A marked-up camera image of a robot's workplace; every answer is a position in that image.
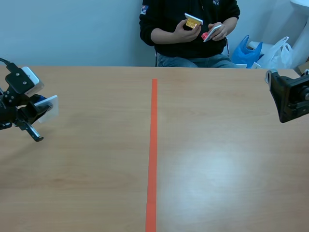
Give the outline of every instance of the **jeans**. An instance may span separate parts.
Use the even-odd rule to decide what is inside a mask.
[[[184,59],[180,57],[166,57],[159,55],[159,67],[187,67],[187,68],[230,68],[237,69],[231,59],[219,54],[209,58]]]

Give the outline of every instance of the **white plastic bag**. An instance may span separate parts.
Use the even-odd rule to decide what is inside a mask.
[[[293,49],[287,43],[289,37],[284,37],[277,42],[257,62],[262,69],[291,69],[293,63]]]

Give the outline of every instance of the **person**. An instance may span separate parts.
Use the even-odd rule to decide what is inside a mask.
[[[203,25],[190,29],[185,13]],[[222,52],[239,15],[236,0],[143,0],[140,37],[160,54],[160,67],[237,68]],[[204,43],[201,35],[217,25],[222,26]]]

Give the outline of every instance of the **person's right hand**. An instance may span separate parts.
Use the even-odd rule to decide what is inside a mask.
[[[175,38],[176,43],[191,42],[195,40],[198,37],[199,33],[201,32],[201,26],[195,27],[195,29],[192,30],[183,29],[187,21],[188,19],[181,21],[175,29],[173,36]]]

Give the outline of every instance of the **hand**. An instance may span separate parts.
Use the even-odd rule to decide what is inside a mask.
[[[220,22],[215,23],[215,24],[209,24],[208,28],[209,28],[209,30],[211,30],[212,28],[214,28],[218,25],[222,25],[222,26],[220,28],[218,28],[214,34],[211,35],[211,39],[214,40],[214,41],[220,41],[227,36],[227,27]]]
[[[176,43],[191,42],[195,40],[201,32],[201,26],[195,27],[195,29],[192,30],[184,30],[183,27],[187,21],[188,19],[181,21],[175,29],[173,36]]]

